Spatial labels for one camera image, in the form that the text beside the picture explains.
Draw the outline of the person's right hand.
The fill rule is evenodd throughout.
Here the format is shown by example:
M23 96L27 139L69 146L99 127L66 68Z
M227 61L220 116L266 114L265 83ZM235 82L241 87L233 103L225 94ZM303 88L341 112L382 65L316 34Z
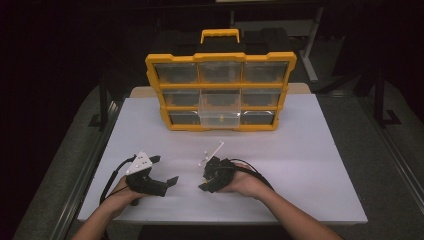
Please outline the person's right hand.
M275 195L275 192L261 180L243 171L236 171L233 180L220 190L220 193L230 192L260 201Z

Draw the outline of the clear plastic drawer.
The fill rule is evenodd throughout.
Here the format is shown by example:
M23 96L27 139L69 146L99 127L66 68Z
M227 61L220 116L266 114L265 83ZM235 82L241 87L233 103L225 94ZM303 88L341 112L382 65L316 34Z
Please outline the clear plastic drawer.
M202 90L198 116L203 128L235 129L240 125L241 92L239 89Z

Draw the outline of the person's left hand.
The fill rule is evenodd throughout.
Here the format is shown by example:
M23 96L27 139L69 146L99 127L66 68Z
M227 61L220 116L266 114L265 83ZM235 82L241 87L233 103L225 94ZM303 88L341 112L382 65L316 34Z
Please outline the person's left hand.
M144 194L132 191L127 183L126 176L123 176L113 189L112 193L106 198L104 203L107 208L114 213L122 212L132 201L141 199Z

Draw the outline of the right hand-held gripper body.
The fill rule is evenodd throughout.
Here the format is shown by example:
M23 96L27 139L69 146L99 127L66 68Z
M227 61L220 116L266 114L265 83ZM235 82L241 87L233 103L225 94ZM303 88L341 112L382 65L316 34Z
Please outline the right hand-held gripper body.
M216 184L218 191L226 187L233 180L236 172L236 165L234 163L228 159L220 159L216 156L217 152L223 145L224 143L220 141L216 146L209 150L205 150L204 158L198 164L198 166L203 169L203 172L206 166L214 167L216 169L215 177L211 179L212 182L208 184Z

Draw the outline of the black metal stand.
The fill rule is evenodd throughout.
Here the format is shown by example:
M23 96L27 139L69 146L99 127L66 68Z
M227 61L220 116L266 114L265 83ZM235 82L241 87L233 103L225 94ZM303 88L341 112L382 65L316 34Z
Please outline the black metal stand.
M401 121L395 112L384 108L385 79L381 68L377 67L375 73L374 118L381 128L385 128L387 125L399 125Z
M105 76L102 75L99 80L99 112L91 117L89 127L98 127L102 131L108 123L108 109L108 90Z

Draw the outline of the grid of clear drawers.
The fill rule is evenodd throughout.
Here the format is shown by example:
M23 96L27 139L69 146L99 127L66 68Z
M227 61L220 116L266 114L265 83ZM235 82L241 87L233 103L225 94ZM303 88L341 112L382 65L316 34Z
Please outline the grid of clear drawers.
M174 129L203 128L198 116L202 90L239 89L241 129L275 125L284 105L288 64L277 62L202 62L156 64L161 111Z

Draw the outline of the yellow and black organizer cabinet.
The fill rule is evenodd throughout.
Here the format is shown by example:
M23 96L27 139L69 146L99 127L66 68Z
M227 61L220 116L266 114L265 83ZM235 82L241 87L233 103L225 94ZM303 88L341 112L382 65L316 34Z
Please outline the yellow and black organizer cabinet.
M274 126L245 126L241 129L174 129L164 120L159 97L159 86L154 66L162 63L202 63L202 62L277 62L288 64L285 82L294 70L297 57L288 43L288 36L283 29L262 29L243 32L239 29L208 29L201 32L185 33L164 31L160 33L152 50L145 59L147 77L154 89L162 120L170 130L204 131L272 131L279 125L279 111Z

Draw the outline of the grey metal desk frame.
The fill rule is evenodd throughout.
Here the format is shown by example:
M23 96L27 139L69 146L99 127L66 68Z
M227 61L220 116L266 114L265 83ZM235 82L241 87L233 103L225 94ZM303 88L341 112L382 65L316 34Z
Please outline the grey metal desk frame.
M312 83L316 83L318 76L310 60L310 53L315 42L323 11L323 7L318 7L315 11L315 16L312 19L305 20L236 21L235 11L232 10L230 12L230 26L248 31L260 30L266 27L282 27L286 30L289 37L306 37L305 46L299 51L300 60L303 63L309 80Z

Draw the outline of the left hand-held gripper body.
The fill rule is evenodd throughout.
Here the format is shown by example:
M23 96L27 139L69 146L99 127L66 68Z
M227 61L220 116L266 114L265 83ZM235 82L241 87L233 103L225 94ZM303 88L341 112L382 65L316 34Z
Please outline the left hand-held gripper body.
M139 152L126 171L126 183L132 191L164 197L168 186L149 176L153 165L144 151Z

